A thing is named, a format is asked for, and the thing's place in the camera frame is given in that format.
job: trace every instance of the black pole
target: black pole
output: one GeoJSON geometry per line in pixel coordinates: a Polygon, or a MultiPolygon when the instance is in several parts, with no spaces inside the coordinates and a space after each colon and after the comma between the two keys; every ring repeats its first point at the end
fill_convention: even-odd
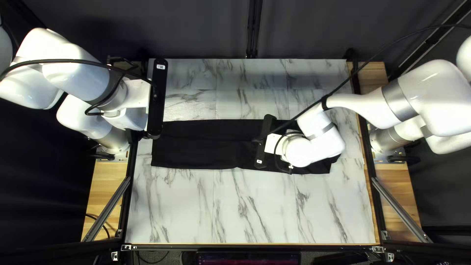
{"type": "Polygon", "coordinates": [[[262,5],[262,0],[250,0],[249,3],[249,15],[247,21],[247,47],[245,49],[246,58],[257,57],[262,5]]]}

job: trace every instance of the white marble tile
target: white marble tile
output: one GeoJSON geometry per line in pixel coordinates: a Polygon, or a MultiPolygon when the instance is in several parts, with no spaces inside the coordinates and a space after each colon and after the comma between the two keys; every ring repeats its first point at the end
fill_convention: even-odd
{"type": "Polygon", "coordinates": [[[375,243],[363,159],[339,158],[330,174],[294,183],[300,243],[375,243]]]}
{"type": "Polygon", "coordinates": [[[167,59],[167,89],[216,89],[217,59],[167,59]]]}
{"type": "MultiPolygon", "coordinates": [[[[344,60],[286,60],[288,73],[288,102],[290,118],[326,95],[348,77],[344,60]]],[[[338,93],[351,93],[350,83],[338,93]]],[[[363,158],[355,112],[346,108],[326,111],[337,124],[345,141],[341,158],[363,158]]]]}
{"type": "Polygon", "coordinates": [[[152,139],[141,139],[138,144],[137,158],[152,157],[152,139]]]}
{"type": "MultiPolygon", "coordinates": [[[[348,78],[345,60],[286,59],[288,89],[322,89],[327,92],[336,88],[348,78]]],[[[350,82],[342,88],[351,93],[350,82]]]]}
{"type": "Polygon", "coordinates": [[[214,243],[297,243],[293,176],[240,168],[214,177],[214,243]]]}
{"type": "Polygon", "coordinates": [[[211,120],[216,118],[216,90],[167,88],[163,121],[211,120]]]}
{"type": "Polygon", "coordinates": [[[213,170],[136,160],[126,242],[211,243],[213,170]]]}
{"type": "Polygon", "coordinates": [[[164,121],[216,118],[217,59],[168,59],[164,121]]]}
{"type": "Polygon", "coordinates": [[[220,59],[216,116],[219,119],[287,119],[284,59],[220,59]]]}

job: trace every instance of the cable clip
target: cable clip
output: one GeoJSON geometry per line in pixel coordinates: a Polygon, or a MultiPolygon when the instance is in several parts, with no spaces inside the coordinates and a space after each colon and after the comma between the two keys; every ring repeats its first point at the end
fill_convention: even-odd
{"type": "Polygon", "coordinates": [[[321,97],[321,106],[324,111],[329,110],[331,108],[327,107],[327,98],[330,97],[329,94],[321,97]]]}

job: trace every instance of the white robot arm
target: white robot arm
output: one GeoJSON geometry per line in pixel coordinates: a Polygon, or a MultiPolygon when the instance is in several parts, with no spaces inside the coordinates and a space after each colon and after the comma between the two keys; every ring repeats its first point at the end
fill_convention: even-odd
{"type": "MultiPolygon", "coordinates": [[[[377,151],[387,153],[421,137],[437,154],[463,149],[471,146],[471,37],[461,45],[457,64],[434,60],[369,94],[335,94],[325,105],[351,109],[379,128],[371,135],[377,151]]],[[[297,123],[304,136],[286,136],[275,151],[291,165],[306,166],[343,151],[345,144],[337,130],[329,128],[321,103],[297,123]]],[[[265,151],[274,153],[279,138],[269,135],[265,151]]]]}
{"type": "MultiPolygon", "coordinates": [[[[11,65],[41,59],[99,62],[56,32],[35,28],[26,35],[11,65]]],[[[64,91],[69,96],[57,111],[58,121],[95,139],[108,153],[126,150],[126,128],[141,131],[146,126],[149,87],[133,86],[106,68],[78,63],[30,65],[12,70],[0,82],[0,97],[28,108],[51,108],[64,91]],[[91,112],[100,116],[85,115],[94,104],[98,106],[91,112]]]]}

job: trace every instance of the black cloth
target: black cloth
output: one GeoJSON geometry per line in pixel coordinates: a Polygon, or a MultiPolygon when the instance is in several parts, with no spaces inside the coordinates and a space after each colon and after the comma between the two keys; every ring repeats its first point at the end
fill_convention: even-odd
{"type": "MultiPolygon", "coordinates": [[[[285,122],[277,120],[273,126],[285,122]]],[[[152,145],[152,166],[184,169],[243,168],[280,172],[275,167],[275,155],[265,153],[267,167],[254,166],[257,143],[263,120],[198,120],[163,123],[163,132],[152,145]]],[[[288,129],[299,130],[296,123],[288,129]]],[[[294,168],[293,174],[326,174],[339,156],[327,158],[304,168],[294,168]]],[[[288,163],[280,160],[280,167],[288,163]]]]}

